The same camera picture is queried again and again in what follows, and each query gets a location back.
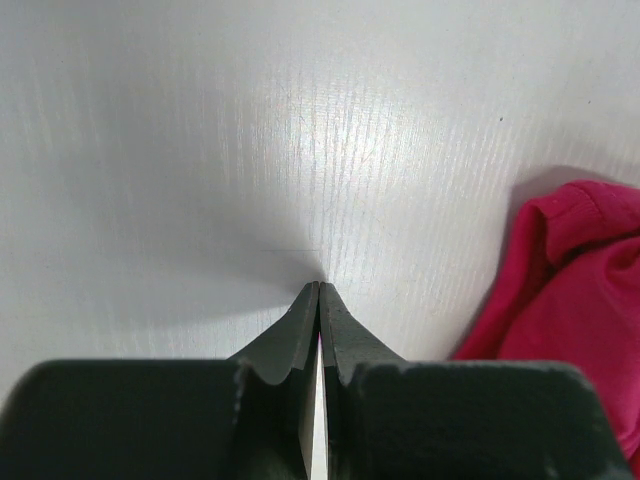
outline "cloth fold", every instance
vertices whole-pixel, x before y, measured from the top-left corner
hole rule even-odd
[[[640,478],[640,190],[575,181],[528,201],[453,358],[579,367]]]

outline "folded cloth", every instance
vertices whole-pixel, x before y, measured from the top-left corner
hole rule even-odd
[[[527,202],[454,359],[579,367],[640,478],[640,190],[575,181]]]

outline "red towel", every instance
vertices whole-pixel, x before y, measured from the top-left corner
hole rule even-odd
[[[576,181],[522,207],[489,302],[454,356],[498,358],[579,367],[640,478],[640,190]]]

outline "white surface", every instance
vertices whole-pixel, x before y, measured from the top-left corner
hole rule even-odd
[[[226,356],[323,275],[442,358],[514,206],[564,167],[640,185],[636,1],[1,6],[1,393]]]

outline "red cloth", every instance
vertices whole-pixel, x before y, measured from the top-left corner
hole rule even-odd
[[[576,365],[640,478],[640,190],[576,181],[527,202],[454,359]]]

